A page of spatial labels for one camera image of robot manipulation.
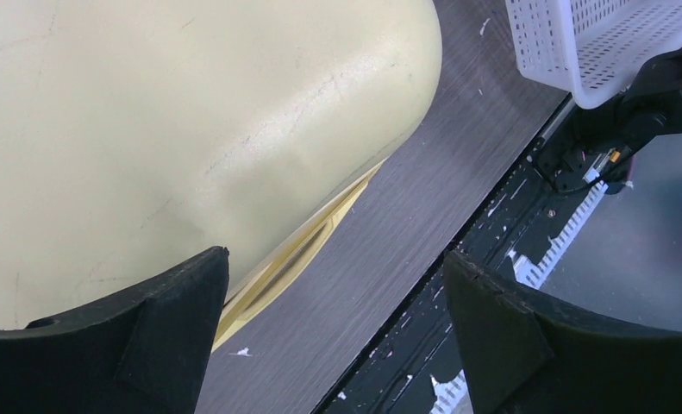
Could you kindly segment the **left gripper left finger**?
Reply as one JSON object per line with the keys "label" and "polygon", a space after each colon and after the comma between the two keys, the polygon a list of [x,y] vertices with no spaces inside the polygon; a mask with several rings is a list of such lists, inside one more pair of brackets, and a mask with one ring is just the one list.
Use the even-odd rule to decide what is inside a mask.
{"label": "left gripper left finger", "polygon": [[0,330],[0,413],[192,413],[228,258],[208,248],[104,298]]}

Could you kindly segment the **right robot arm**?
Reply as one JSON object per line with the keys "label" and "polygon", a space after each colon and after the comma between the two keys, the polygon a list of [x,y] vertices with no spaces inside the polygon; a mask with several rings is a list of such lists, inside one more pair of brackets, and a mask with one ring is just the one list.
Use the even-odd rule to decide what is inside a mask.
{"label": "right robot arm", "polygon": [[629,181],[635,154],[655,137],[682,134],[682,47],[647,60],[631,85],[595,109],[576,108],[535,159],[561,195]]}

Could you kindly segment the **yellow hard-shell suitcase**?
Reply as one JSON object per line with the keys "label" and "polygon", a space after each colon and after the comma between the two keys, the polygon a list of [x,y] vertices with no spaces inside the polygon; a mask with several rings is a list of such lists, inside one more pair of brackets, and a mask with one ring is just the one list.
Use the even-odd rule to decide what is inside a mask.
{"label": "yellow hard-shell suitcase", "polygon": [[430,1],[0,1],[0,329],[230,252],[218,342],[417,129]]}

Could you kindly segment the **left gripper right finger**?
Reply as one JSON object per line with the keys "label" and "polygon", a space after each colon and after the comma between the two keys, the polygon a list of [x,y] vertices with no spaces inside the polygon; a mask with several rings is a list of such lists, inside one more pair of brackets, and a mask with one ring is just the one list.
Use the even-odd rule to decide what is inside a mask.
{"label": "left gripper right finger", "polygon": [[597,314],[452,252],[443,283],[477,413],[682,413],[682,332]]}

